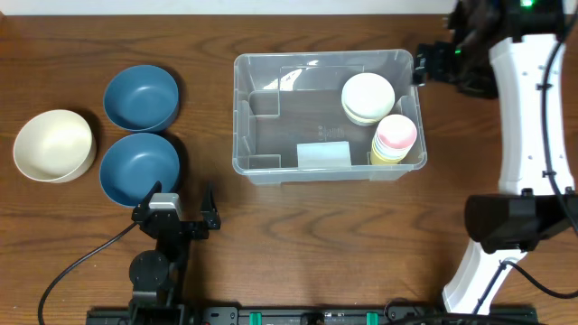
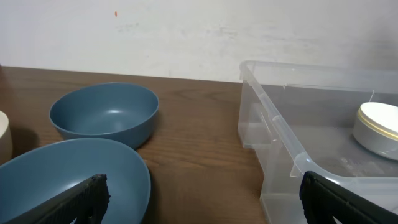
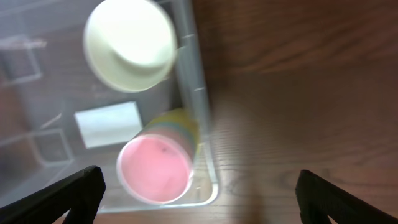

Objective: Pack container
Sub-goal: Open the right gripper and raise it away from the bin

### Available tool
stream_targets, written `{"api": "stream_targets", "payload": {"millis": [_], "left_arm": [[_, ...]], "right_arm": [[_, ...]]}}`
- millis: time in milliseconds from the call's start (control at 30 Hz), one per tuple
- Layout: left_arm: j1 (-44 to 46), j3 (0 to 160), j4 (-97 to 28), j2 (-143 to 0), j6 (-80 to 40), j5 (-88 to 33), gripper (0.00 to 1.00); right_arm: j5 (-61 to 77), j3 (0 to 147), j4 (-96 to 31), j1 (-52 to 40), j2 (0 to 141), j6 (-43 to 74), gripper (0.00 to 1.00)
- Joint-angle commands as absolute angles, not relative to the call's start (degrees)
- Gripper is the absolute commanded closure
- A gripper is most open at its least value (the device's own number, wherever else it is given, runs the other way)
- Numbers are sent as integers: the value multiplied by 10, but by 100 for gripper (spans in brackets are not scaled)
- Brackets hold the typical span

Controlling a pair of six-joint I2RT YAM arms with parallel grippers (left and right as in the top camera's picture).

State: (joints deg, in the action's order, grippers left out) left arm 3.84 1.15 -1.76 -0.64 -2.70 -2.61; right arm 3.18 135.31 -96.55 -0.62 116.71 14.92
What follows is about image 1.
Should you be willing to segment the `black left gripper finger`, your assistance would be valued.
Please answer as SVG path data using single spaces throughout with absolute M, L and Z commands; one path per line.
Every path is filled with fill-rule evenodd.
M 221 218 L 214 200 L 213 186 L 211 183 L 207 185 L 205 190 L 203 200 L 200 205 L 200 213 L 208 229 L 221 228 Z
M 159 193 L 162 190 L 162 184 L 157 181 L 149 192 L 144 196 L 140 203 L 138 203 L 132 211 L 133 221 L 146 221 L 148 220 L 150 214 L 149 204 L 153 198 L 153 195 Z

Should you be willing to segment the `blue bowl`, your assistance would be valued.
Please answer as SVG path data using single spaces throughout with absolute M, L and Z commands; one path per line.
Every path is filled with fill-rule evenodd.
M 162 192 L 179 183 L 181 160 L 165 138 L 148 133 L 132 134 L 115 142 L 99 169 L 102 190 L 115 203 L 134 207 L 159 181 Z
M 108 83 L 103 108 L 115 125 L 135 133 L 167 129 L 179 113 L 180 90 L 175 78 L 153 65 L 122 70 Z

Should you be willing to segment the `white small bowl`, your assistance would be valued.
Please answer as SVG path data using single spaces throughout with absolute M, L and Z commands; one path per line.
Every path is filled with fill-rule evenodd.
M 384 118 L 395 102 L 396 94 L 391 83 L 376 73 L 364 72 L 351 77 L 341 91 L 344 111 L 366 119 Z

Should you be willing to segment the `pink plastic cup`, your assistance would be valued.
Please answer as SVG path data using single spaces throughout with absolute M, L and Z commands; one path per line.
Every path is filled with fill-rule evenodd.
M 394 150 L 410 149 L 417 138 L 415 123 L 403 115 L 384 117 L 376 130 L 377 141 Z

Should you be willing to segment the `yellow plastic cup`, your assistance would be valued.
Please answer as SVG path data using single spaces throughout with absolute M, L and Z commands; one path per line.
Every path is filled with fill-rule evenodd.
M 378 153 L 378 150 L 375 146 L 372 147 L 369 159 L 372 165 L 392 165 L 398 164 L 400 159 L 388 159 L 383 157 Z

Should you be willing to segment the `cream large bowl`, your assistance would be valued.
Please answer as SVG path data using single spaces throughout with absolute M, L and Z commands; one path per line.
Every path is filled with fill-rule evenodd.
M 14 163 L 33 181 L 64 183 L 84 174 L 97 154 L 97 141 L 87 120 L 64 109 L 29 120 L 14 140 Z

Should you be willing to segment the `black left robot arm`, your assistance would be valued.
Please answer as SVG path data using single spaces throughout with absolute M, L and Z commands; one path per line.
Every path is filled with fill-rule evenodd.
M 132 220 L 156 245 L 137 255 L 129 267 L 131 324 L 195 322 L 196 314 L 185 304 L 182 289 L 191 243 L 207 239 L 211 230 L 221 226 L 211 186 L 205 191 L 200 214 L 201 220 L 183 219 L 179 195 L 163 193 L 159 181 L 133 209 Z

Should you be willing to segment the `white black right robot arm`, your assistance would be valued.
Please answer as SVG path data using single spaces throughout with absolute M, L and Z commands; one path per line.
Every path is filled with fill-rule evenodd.
M 500 108 L 499 190 L 466 201 L 470 242 L 442 292 L 450 313 L 489 314 L 508 273 L 541 241 L 577 226 L 560 85 L 576 22 L 562 0 L 458 0 L 447 21 L 452 40 L 418 47 L 416 85 L 442 81 Z

